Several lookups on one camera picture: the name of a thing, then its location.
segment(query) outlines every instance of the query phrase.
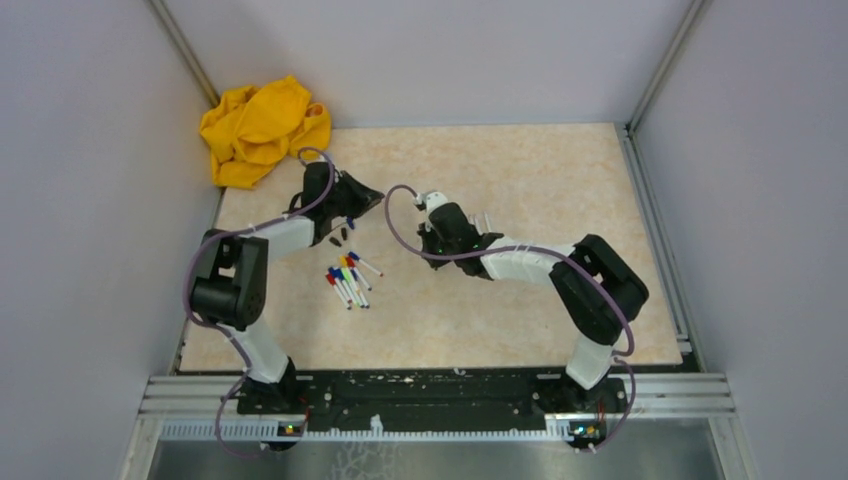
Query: gray wall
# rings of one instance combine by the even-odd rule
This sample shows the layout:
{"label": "gray wall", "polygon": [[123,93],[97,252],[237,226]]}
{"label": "gray wall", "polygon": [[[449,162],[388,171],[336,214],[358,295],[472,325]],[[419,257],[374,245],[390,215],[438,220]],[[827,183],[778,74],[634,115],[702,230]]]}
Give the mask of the gray wall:
{"label": "gray wall", "polygon": [[848,469],[848,3],[715,2],[638,135],[762,477]]}
{"label": "gray wall", "polygon": [[286,74],[340,126],[624,121],[689,0],[170,0],[218,89]]}
{"label": "gray wall", "polygon": [[113,478],[217,198],[205,105],[141,0],[4,2],[0,65],[0,478]]}

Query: wire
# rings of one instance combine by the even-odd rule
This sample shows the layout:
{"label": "wire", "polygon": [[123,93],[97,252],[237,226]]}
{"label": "wire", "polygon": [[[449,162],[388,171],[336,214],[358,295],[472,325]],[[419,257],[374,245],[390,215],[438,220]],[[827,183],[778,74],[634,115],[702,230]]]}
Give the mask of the wire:
{"label": "wire", "polygon": [[601,297],[603,297],[603,299],[607,302],[607,305],[609,305],[613,313],[615,313],[615,316],[618,318],[618,321],[621,323],[621,327],[624,330],[625,336],[627,337],[627,350],[613,350],[612,354],[620,357],[629,357],[633,354],[633,330],[630,329],[630,324],[627,322],[627,318],[624,316],[624,313],[621,311],[621,308],[619,308],[618,304],[615,303],[615,300],[613,300],[610,294],[607,293],[607,291],[604,290],[604,288],[600,286],[600,284],[598,284],[598,282],[592,277],[592,275],[590,275],[589,272],[584,270],[583,267],[581,267],[577,262],[568,258],[562,252],[551,250],[549,248],[539,247],[536,245],[512,245],[509,247],[493,248],[491,250],[481,250],[477,252],[458,253],[454,255],[435,255],[432,253],[424,252],[406,243],[406,241],[403,239],[403,237],[400,236],[397,229],[395,228],[394,223],[392,222],[391,215],[389,215],[389,200],[391,199],[392,194],[397,190],[406,190],[411,193],[413,197],[418,196],[418,193],[409,185],[395,185],[394,187],[390,188],[389,191],[386,193],[386,199],[383,205],[384,212],[386,215],[386,224],[388,224],[389,230],[391,230],[392,235],[395,237],[395,240],[397,240],[398,243],[400,243],[401,246],[403,246],[405,249],[420,257],[427,258],[430,260],[465,260],[467,258],[482,257],[484,255],[491,255],[493,253],[514,252],[516,250],[542,253],[545,255],[556,257],[557,259],[565,262],[569,267],[571,267],[575,272],[577,272],[581,277],[583,277],[587,282],[589,282],[590,285],[595,287],[595,290],[597,290]]}
{"label": "wire", "polygon": [[[598,284],[598,282],[592,277],[592,275],[590,275],[589,272],[584,270],[583,267],[581,267],[577,262],[568,258],[562,252],[558,252],[556,250],[551,250],[551,249],[544,248],[544,247],[538,247],[536,245],[517,245],[517,246],[513,245],[513,246],[509,246],[509,247],[493,248],[491,250],[482,250],[482,251],[477,251],[477,252],[459,253],[459,254],[454,254],[454,255],[435,255],[435,254],[432,254],[432,253],[427,253],[427,252],[424,252],[422,250],[419,250],[419,249],[413,247],[412,245],[406,243],[406,241],[403,239],[403,237],[400,236],[400,233],[398,233],[397,229],[395,228],[394,223],[392,223],[392,218],[391,218],[391,215],[389,214],[389,201],[391,200],[392,194],[394,192],[398,191],[398,190],[406,190],[409,193],[411,193],[413,197],[417,197],[418,193],[412,187],[410,187],[409,185],[403,185],[403,184],[395,185],[392,188],[390,188],[388,192],[386,192],[386,199],[385,199],[384,205],[383,205],[383,211],[384,211],[385,216],[386,216],[386,224],[389,226],[389,230],[392,232],[392,235],[395,237],[395,240],[397,240],[398,243],[400,243],[401,246],[403,246],[405,249],[409,250],[410,252],[412,252],[412,253],[420,256],[420,257],[427,258],[427,259],[430,259],[430,260],[449,260],[449,261],[464,260],[464,259],[467,259],[467,258],[476,258],[476,257],[482,257],[484,255],[491,255],[493,253],[514,252],[517,249],[541,253],[541,254],[545,254],[545,255],[551,255],[553,257],[556,257],[557,259],[565,262],[569,267],[571,267],[575,272],[577,272],[587,282],[589,282],[590,285],[595,287],[595,290],[598,291],[598,293],[601,295],[601,297],[603,297],[603,299],[607,302],[607,305],[609,305],[609,307],[615,313],[615,316],[618,318],[618,321],[621,322],[621,327],[624,330],[625,336],[627,337],[627,350],[624,350],[624,351],[613,350],[612,354],[614,356],[620,356],[620,357],[628,357],[628,356],[633,354],[633,350],[635,349],[635,344],[634,344],[634,341],[633,341],[633,330],[630,329],[630,324],[627,322],[627,318],[624,316],[624,313],[621,311],[621,308],[619,308],[618,304],[615,303],[615,300],[613,300],[613,298],[610,296],[610,294],[607,293],[607,291],[604,290],[604,288],[600,284]],[[630,400],[627,402],[627,405],[624,408],[624,412],[621,415],[621,419],[618,421],[618,423],[615,425],[615,427],[609,433],[609,435],[607,435],[607,437],[604,439],[604,441],[602,441],[598,445],[593,445],[592,448],[581,450],[583,452],[597,453],[603,446],[606,446],[606,444],[610,440],[612,440],[613,438],[616,437],[616,435],[618,435],[618,432],[621,429],[621,426],[624,424],[624,421],[627,419],[627,417],[630,415],[630,411],[633,409],[633,402],[636,399],[636,376],[633,373],[633,368],[631,368],[630,364],[628,364],[627,362],[625,362],[621,358],[614,357],[613,361],[615,363],[619,364],[619,365],[622,365],[627,370],[627,372],[630,374]]]}
{"label": "wire", "polygon": [[194,271],[197,269],[197,263],[200,260],[200,257],[203,256],[203,254],[206,252],[206,250],[208,250],[209,247],[214,245],[216,242],[223,240],[225,238],[232,238],[232,237],[238,237],[240,235],[247,235],[247,234],[250,234],[250,233],[255,233],[255,232],[258,232],[258,231],[263,230],[265,228],[283,223],[283,222],[285,222],[286,220],[288,220],[292,217],[296,217],[298,215],[303,215],[304,213],[308,212],[309,210],[314,208],[316,205],[318,205],[322,201],[324,201],[324,199],[327,197],[327,195],[329,195],[330,190],[333,188],[333,184],[335,183],[335,180],[336,180],[336,169],[335,169],[335,165],[333,164],[333,160],[324,151],[319,150],[317,148],[313,148],[313,147],[303,147],[300,150],[298,150],[297,158],[299,160],[302,160],[301,155],[304,152],[316,152],[316,153],[318,153],[318,155],[320,155],[324,159],[324,161],[327,162],[327,164],[329,165],[329,169],[330,169],[330,175],[328,177],[329,180],[327,181],[327,186],[324,187],[324,191],[321,192],[321,195],[319,195],[318,198],[316,198],[309,205],[306,205],[305,207],[301,207],[300,209],[298,209],[298,210],[296,210],[296,211],[294,211],[294,212],[292,212],[292,213],[290,213],[286,216],[277,217],[277,218],[268,220],[266,222],[260,223],[259,225],[256,225],[255,227],[248,227],[248,228],[244,228],[242,230],[233,230],[233,231],[230,231],[230,232],[219,232],[219,233],[216,233],[215,235],[212,235],[211,237],[206,239],[206,241],[204,241],[202,244],[200,244],[200,248],[198,248],[197,251],[194,252],[194,255],[192,255],[191,260],[189,261],[189,264],[188,264],[188,268],[186,269],[185,278],[183,279],[182,300],[183,300],[183,310],[185,311],[186,317],[188,317],[188,319],[191,320],[192,323],[194,323],[195,325],[198,325],[198,326],[204,327],[204,328],[212,328],[214,330],[221,332],[227,338],[227,340],[233,345],[233,347],[235,347],[239,356],[244,360],[244,365],[245,365],[244,373],[242,373],[241,377],[239,377],[239,379],[236,381],[236,383],[233,384],[233,386],[230,388],[230,390],[227,392],[227,394],[221,398],[221,405],[218,407],[218,412],[215,415],[215,438],[218,440],[218,443],[221,445],[221,448],[225,452],[229,453],[230,455],[232,455],[234,457],[242,458],[242,459],[254,459],[254,458],[258,458],[259,455],[244,454],[244,453],[237,452],[237,451],[232,450],[229,447],[227,447],[227,445],[224,443],[224,439],[221,437],[221,417],[223,416],[224,407],[225,407],[227,401],[229,399],[231,399],[233,397],[233,395],[236,394],[236,392],[239,391],[241,386],[244,384],[244,382],[247,380],[248,376],[250,375],[250,370],[253,368],[253,362],[250,360],[250,356],[247,354],[244,347],[241,346],[241,344],[238,342],[238,340],[236,340],[236,338],[230,333],[229,330],[227,330],[224,327],[221,327],[220,325],[215,325],[214,323],[204,322],[200,317],[196,316],[194,311],[191,309],[191,287],[194,283],[193,282]]}

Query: purple cable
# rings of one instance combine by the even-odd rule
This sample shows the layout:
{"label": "purple cable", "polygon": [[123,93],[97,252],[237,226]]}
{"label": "purple cable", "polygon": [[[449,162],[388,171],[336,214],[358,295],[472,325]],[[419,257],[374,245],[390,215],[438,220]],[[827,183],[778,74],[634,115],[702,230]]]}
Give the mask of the purple cable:
{"label": "purple cable", "polygon": [[563,255],[561,252],[557,252],[556,250],[551,250],[549,248],[537,247],[535,245],[513,245],[509,247],[500,247],[494,248],[492,250],[483,250],[479,252],[458,253],[455,255],[435,255],[432,253],[423,252],[413,247],[412,245],[406,243],[406,241],[403,239],[403,237],[400,236],[394,224],[392,223],[391,216],[389,215],[389,198],[391,198],[392,194],[397,190],[406,190],[411,193],[413,197],[418,196],[418,193],[409,185],[395,185],[394,187],[390,188],[389,191],[386,193],[386,200],[383,205],[386,214],[386,224],[388,224],[389,230],[391,230],[392,235],[394,235],[395,239],[398,241],[398,243],[401,244],[401,246],[403,246],[403,248],[409,250],[410,252],[420,257],[427,258],[430,260],[465,260],[466,258],[482,257],[484,255],[491,255],[493,253],[514,252],[516,250],[542,253],[545,255],[556,257],[557,259],[565,262],[569,267],[571,267],[575,272],[580,274],[580,276],[582,276],[587,282],[589,282],[590,285],[595,287],[595,290],[598,291],[601,297],[603,297],[604,301],[607,302],[607,305],[610,306],[613,313],[615,313],[615,316],[618,318],[618,321],[621,322],[621,327],[624,330],[625,336],[627,337],[627,350],[613,350],[613,355],[629,357],[633,354],[633,330],[630,329],[630,324],[627,323],[627,318],[624,316],[624,313],[621,311],[621,308],[618,307],[618,305],[615,303],[615,300],[613,300],[610,294],[607,293],[607,291],[604,290],[604,288],[601,287],[594,278],[592,278],[592,275],[590,275],[589,272],[584,270],[583,267],[578,265],[577,262]]}
{"label": "purple cable", "polygon": [[[483,250],[483,251],[479,251],[479,252],[469,252],[469,253],[459,253],[459,254],[455,254],[455,255],[435,255],[435,254],[432,254],[432,253],[427,253],[427,252],[418,250],[417,248],[413,247],[412,245],[406,243],[406,241],[403,239],[403,237],[400,236],[400,233],[398,233],[397,229],[395,228],[394,223],[392,223],[391,215],[389,215],[389,200],[391,199],[392,194],[394,192],[396,192],[397,190],[406,190],[409,193],[411,193],[413,197],[417,197],[418,193],[412,187],[410,187],[409,185],[403,185],[403,184],[395,185],[394,187],[390,188],[388,192],[386,192],[386,199],[384,200],[384,204],[383,204],[383,211],[385,212],[385,215],[386,215],[386,224],[389,226],[389,230],[392,232],[392,235],[395,237],[395,240],[397,240],[398,243],[400,243],[403,248],[409,250],[410,252],[412,252],[412,253],[414,253],[414,254],[422,257],[422,258],[427,258],[427,259],[430,259],[430,260],[450,260],[450,261],[464,260],[466,258],[475,258],[475,257],[482,257],[484,255],[491,255],[493,253],[514,252],[517,249],[527,250],[527,251],[531,251],[531,252],[536,252],[536,253],[541,253],[541,254],[551,255],[553,257],[556,257],[557,259],[565,262],[575,272],[577,272],[578,274],[580,274],[580,276],[582,276],[584,279],[586,279],[586,281],[589,282],[590,285],[595,287],[595,290],[598,291],[598,293],[607,302],[607,305],[609,305],[610,308],[612,309],[612,311],[615,313],[615,316],[618,318],[618,321],[621,322],[621,326],[624,329],[625,335],[627,336],[627,350],[625,350],[625,351],[613,350],[612,354],[622,356],[622,357],[627,357],[627,356],[630,356],[630,355],[633,354],[633,350],[635,349],[635,344],[633,342],[633,330],[630,329],[630,324],[627,323],[627,318],[624,316],[624,313],[621,311],[621,308],[619,308],[619,306],[615,303],[615,300],[613,300],[613,298],[610,296],[610,294],[607,293],[607,291],[604,290],[604,288],[601,287],[600,284],[598,284],[598,282],[592,277],[592,275],[590,275],[589,272],[584,270],[583,267],[578,265],[577,262],[568,258],[566,255],[564,255],[561,252],[557,252],[556,250],[551,250],[549,248],[537,247],[535,245],[518,245],[518,246],[510,246],[510,247],[500,247],[500,248],[494,248],[492,250]],[[619,365],[622,365],[627,370],[627,372],[630,374],[630,399],[627,402],[627,405],[624,407],[624,412],[621,415],[621,420],[618,421],[618,423],[615,425],[613,430],[609,433],[609,435],[607,435],[607,438],[603,442],[601,442],[600,444],[595,445],[594,450],[593,449],[581,450],[583,452],[596,453],[596,452],[598,452],[598,450],[601,449],[602,446],[605,446],[607,444],[607,442],[609,442],[610,440],[615,438],[615,436],[618,435],[618,431],[621,429],[621,426],[624,424],[624,421],[630,415],[630,411],[633,409],[633,402],[636,400],[636,376],[633,373],[633,368],[631,368],[630,365],[627,362],[625,362],[624,360],[622,360],[620,358],[614,358],[613,361],[615,363],[619,364]]]}
{"label": "purple cable", "polygon": [[188,317],[188,319],[191,320],[195,325],[198,325],[200,327],[212,328],[212,329],[215,329],[215,330],[221,332],[225,337],[227,337],[227,340],[229,340],[229,342],[233,345],[233,347],[235,347],[239,356],[241,356],[241,358],[244,360],[244,365],[245,365],[244,373],[242,373],[242,375],[238,379],[238,381],[236,381],[236,383],[233,384],[233,386],[230,388],[230,390],[227,392],[227,394],[224,395],[223,397],[221,397],[221,406],[218,407],[218,412],[215,415],[215,438],[218,439],[218,443],[220,443],[221,448],[223,448],[225,452],[227,452],[230,455],[233,455],[235,457],[238,457],[238,458],[254,459],[254,458],[258,458],[259,455],[247,455],[247,454],[243,454],[243,453],[240,453],[240,452],[236,452],[235,450],[231,450],[229,447],[227,447],[227,445],[224,443],[224,439],[221,438],[221,416],[224,414],[224,406],[227,404],[227,400],[232,398],[233,395],[235,395],[236,392],[239,391],[242,384],[245,382],[245,380],[247,380],[248,375],[250,375],[250,369],[253,368],[253,362],[250,361],[250,357],[247,355],[247,352],[244,350],[244,348],[241,346],[241,344],[238,343],[238,340],[236,340],[235,337],[233,337],[232,334],[227,329],[225,329],[221,326],[215,325],[213,323],[204,322],[200,317],[197,317],[194,314],[194,312],[191,309],[191,286],[192,286],[192,283],[193,283],[192,280],[194,279],[194,271],[195,271],[195,269],[197,269],[197,262],[200,260],[200,256],[203,255],[203,253],[206,252],[206,250],[210,246],[212,246],[212,244],[214,244],[215,242],[222,240],[224,238],[237,237],[239,235],[246,235],[246,234],[249,234],[249,233],[258,232],[259,230],[262,230],[264,228],[268,228],[270,226],[277,225],[279,223],[283,223],[283,222],[285,222],[286,220],[288,220],[292,217],[296,217],[298,215],[303,215],[304,213],[308,212],[309,210],[314,208],[316,205],[321,203],[324,200],[324,198],[326,198],[326,196],[330,193],[330,190],[333,188],[333,183],[335,183],[335,165],[333,165],[333,160],[330,158],[329,155],[324,153],[322,150],[319,150],[319,149],[313,148],[313,147],[303,147],[300,150],[298,150],[298,152],[297,152],[297,158],[298,158],[298,160],[301,160],[301,163],[303,163],[302,158],[301,158],[301,154],[303,154],[303,152],[316,152],[318,155],[323,157],[324,160],[329,165],[329,168],[330,168],[329,178],[330,178],[330,180],[327,182],[327,186],[324,187],[324,191],[321,192],[321,195],[319,195],[318,198],[316,198],[309,205],[307,205],[305,207],[301,207],[298,210],[295,210],[294,212],[290,213],[288,216],[277,217],[277,218],[268,220],[266,222],[260,223],[259,225],[255,226],[255,227],[249,227],[249,228],[245,228],[245,229],[242,229],[242,230],[234,230],[234,231],[231,231],[231,232],[220,232],[220,233],[216,233],[215,235],[212,235],[211,237],[206,239],[205,242],[200,244],[200,248],[198,248],[197,251],[194,252],[194,255],[192,255],[191,260],[189,261],[189,264],[188,264],[188,269],[186,270],[185,278],[183,279],[183,292],[182,292],[183,310],[185,311],[185,314]]}

